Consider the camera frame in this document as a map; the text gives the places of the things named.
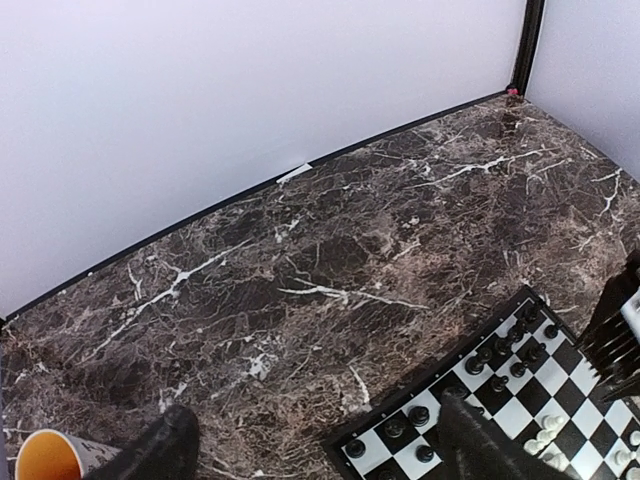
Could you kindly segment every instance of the black corner post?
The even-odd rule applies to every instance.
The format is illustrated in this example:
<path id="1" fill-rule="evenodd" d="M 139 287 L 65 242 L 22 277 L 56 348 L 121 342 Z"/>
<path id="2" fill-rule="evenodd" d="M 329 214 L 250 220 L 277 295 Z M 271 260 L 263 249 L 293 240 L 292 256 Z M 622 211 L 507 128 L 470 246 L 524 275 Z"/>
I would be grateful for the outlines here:
<path id="1" fill-rule="evenodd" d="M 524 95 L 529 84 L 533 58 L 536 54 L 540 26 L 542 25 L 542 13 L 545 0 L 527 0 L 527 7 L 522 26 L 522 37 L 516 65 L 513 69 L 513 78 L 508 89 L 517 90 L 519 95 Z"/>

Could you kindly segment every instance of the black square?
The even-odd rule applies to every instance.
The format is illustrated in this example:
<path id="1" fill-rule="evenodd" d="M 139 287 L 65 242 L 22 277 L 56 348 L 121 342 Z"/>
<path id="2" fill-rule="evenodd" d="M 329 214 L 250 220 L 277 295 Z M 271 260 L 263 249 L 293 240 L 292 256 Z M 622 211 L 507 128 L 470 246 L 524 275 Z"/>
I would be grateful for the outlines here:
<path id="1" fill-rule="evenodd" d="M 491 370 L 493 370 L 494 372 L 498 370 L 502 365 L 504 365 L 505 362 L 509 360 L 509 357 L 511 357 L 511 355 L 498 355 L 496 353 L 495 343 L 498 338 L 500 337 L 494 333 L 484 343 L 484 346 L 491 349 L 491 353 L 493 354 L 491 360 L 489 360 L 487 365 L 489 365 L 489 368 L 491 368 Z"/>
<path id="2" fill-rule="evenodd" d="M 553 397 L 571 417 L 573 417 L 586 400 L 584 393 L 576 387 L 576 384 L 573 383 L 573 380 L 570 378 L 564 382 L 564 385 L 560 387 L 560 390 L 558 390 Z"/>
<path id="3" fill-rule="evenodd" d="M 593 432 L 589 439 L 603 458 L 607 456 L 607 453 L 609 453 L 613 444 L 616 443 L 616 440 L 618 440 L 618 435 L 604 420 L 600 423 L 598 428 L 596 428 L 596 431 Z"/>
<path id="4" fill-rule="evenodd" d="M 458 377 L 454 371 L 447 373 L 444 377 L 438 380 L 433 387 L 429 388 L 429 391 L 434 397 L 436 397 L 438 402 L 441 402 L 442 393 L 449 387 L 462 388 L 467 392 L 464 398 L 469 396 L 469 390 L 464 386 L 464 383 L 462 383 L 462 380 L 460 380 L 460 377 Z"/>
<path id="5" fill-rule="evenodd" d="M 549 392 L 540 384 L 536 377 L 533 377 L 522 387 L 516 398 L 527 409 L 531 416 L 535 417 L 542 407 L 551 399 Z"/>
<path id="6" fill-rule="evenodd" d="M 366 478 L 367 480 L 378 480 L 378 478 L 380 477 L 380 474 L 384 471 L 388 471 L 389 473 L 394 474 L 395 475 L 394 478 L 396 480 L 409 480 L 409 477 L 407 477 L 407 474 L 404 473 L 404 470 L 400 468 L 400 465 L 398 465 L 398 462 L 396 462 L 395 459 L 393 458 L 390 458 L 383 464 L 378 465 L 376 468 L 374 468 L 369 473 L 367 473 L 364 476 L 364 478 Z"/>
<path id="7" fill-rule="evenodd" d="M 568 340 L 565 340 L 560 344 L 558 349 L 553 352 L 553 358 L 565 372 L 571 375 L 580 363 L 580 360 L 582 360 L 582 354 L 578 352 L 578 350 L 571 345 Z"/>
<path id="8" fill-rule="evenodd" d="M 594 473 L 589 480 L 617 480 L 617 478 L 616 474 L 611 471 L 607 464 L 602 463 L 600 468 L 596 470 L 596 473 Z"/>
<path id="9" fill-rule="evenodd" d="M 542 430 L 540 425 L 538 425 L 535 420 L 532 420 L 531 422 L 529 422 L 529 425 L 524 427 L 524 430 L 522 430 L 520 434 L 518 434 L 518 436 L 513 440 L 520 445 L 524 445 L 527 440 L 536 438 L 536 435 L 538 435 L 538 432 L 540 430 Z"/>
<path id="10" fill-rule="evenodd" d="M 531 337 L 529 340 L 524 342 L 524 345 L 522 345 L 516 352 L 516 355 L 520 360 L 526 360 L 527 362 L 529 362 L 529 370 L 531 370 L 533 373 L 536 373 L 538 370 L 540 370 L 542 365 L 544 365 L 544 362 L 547 360 L 547 358 L 549 358 L 549 353 L 544 351 L 542 352 L 540 358 L 535 362 L 527 360 L 527 354 L 529 353 L 529 350 L 536 348 L 538 345 L 540 345 L 540 342 Z"/>
<path id="11" fill-rule="evenodd" d="M 501 392 L 495 392 L 493 388 L 491 388 L 492 378 L 496 378 L 496 376 L 492 375 L 489 380 L 484 382 L 482 386 L 474 392 L 474 395 L 478 397 L 480 404 L 482 404 L 491 415 L 495 415 L 513 398 L 513 393 L 511 393 L 507 387 Z"/>
<path id="12" fill-rule="evenodd" d="M 433 447 L 433 449 L 436 451 L 436 453 L 438 455 L 440 455 L 441 451 L 440 451 L 440 435 L 438 434 L 438 428 L 436 427 L 431 427 L 429 430 L 427 430 L 426 432 L 424 432 L 424 434 L 422 435 L 422 438 L 424 438 L 427 443 L 429 445 L 431 445 L 431 447 Z"/>
<path id="13" fill-rule="evenodd" d="M 435 468 L 432 468 L 418 480 L 449 480 L 449 473 L 444 463 L 439 463 Z"/>
<path id="14" fill-rule="evenodd" d="M 569 420 L 567 424 L 562 427 L 558 438 L 555 439 L 555 444 L 564 453 L 569 461 L 573 460 L 573 457 L 580 451 L 582 446 L 586 443 L 587 439 L 582 434 L 576 424 L 572 420 Z"/>
<path id="15" fill-rule="evenodd" d="M 620 438 L 622 439 L 622 441 L 632 451 L 635 451 L 638 447 L 634 447 L 631 445 L 631 442 L 629 442 L 629 437 L 631 437 L 631 432 L 637 432 L 637 431 L 640 431 L 640 425 L 638 424 L 638 421 L 635 418 L 632 418 L 631 421 L 629 422 L 629 425 L 627 425 L 627 428 L 625 428 L 624 431 L 622 432 L 622 435 L 620 435 Z"/>
<path id="16" fill-rule="evenodd" d="M 391 420 L 393 421 L 397 420 L 401 422 L 402 425 L 404 426 L 404 431 L 402 432 L 402 435 L 400 435 L 399 437 L 391 438 L 384 431 L 385 425 L 387 424 L 387 422 Z M 409 445 L 411 442 L 413 442 L 416 438 L 420 436 L 418 431 L 415 429 L 413 425 L 411 425 L 411 422 L 409 422 L 409 419 L 402 411 L 387 418 L 383 423 L 378 425 L 374 430 L 382 440 L 382 443 L 385 444 L 385 446 L 389 449 L 392 455 L 398 453 L 400 450 L 402 450 L 404 447 Z"/>

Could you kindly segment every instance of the paper cup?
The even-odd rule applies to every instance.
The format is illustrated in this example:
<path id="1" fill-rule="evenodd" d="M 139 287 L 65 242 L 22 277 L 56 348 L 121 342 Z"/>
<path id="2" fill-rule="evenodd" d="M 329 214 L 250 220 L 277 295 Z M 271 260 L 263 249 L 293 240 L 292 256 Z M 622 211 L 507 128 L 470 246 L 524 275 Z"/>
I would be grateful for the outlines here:
<path id="1" fill-rule="evenodd" d="M 16 480 L 80 480 L 115 457 L 119 449 L 44 429 L 25 440 L 16 460 Z"/>

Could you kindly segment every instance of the marble floor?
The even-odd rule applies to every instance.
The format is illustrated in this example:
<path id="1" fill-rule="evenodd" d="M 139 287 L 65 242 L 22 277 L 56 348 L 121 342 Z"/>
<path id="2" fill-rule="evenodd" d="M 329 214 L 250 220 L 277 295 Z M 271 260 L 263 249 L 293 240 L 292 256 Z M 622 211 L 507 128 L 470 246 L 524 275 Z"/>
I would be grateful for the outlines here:
<path id="1" fill-rule="evenodd" d="M 320 448 L 528 283 L 576 331 L 638 240 L 636 183 L 498 97 L 212 213 L 4 333 L 9 455 L 52 427 L 121 446 L 171 403 L 199 478 L 334 479 Z"/>

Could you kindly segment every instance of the white wall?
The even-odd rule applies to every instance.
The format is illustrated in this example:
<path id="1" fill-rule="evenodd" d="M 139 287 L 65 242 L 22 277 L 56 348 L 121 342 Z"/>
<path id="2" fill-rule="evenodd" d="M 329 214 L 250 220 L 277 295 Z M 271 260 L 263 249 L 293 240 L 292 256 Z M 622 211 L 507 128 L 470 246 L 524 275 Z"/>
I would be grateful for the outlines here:
<path id="1" fill-rule="evenodd" d="M 640 0 L 547 0 L 527 97 L 640 180 Z"/>
<path id="2" fill-rule="evenodd" d="M 0 314 L 508 83 L 524 0 L 4 0 Z"/>

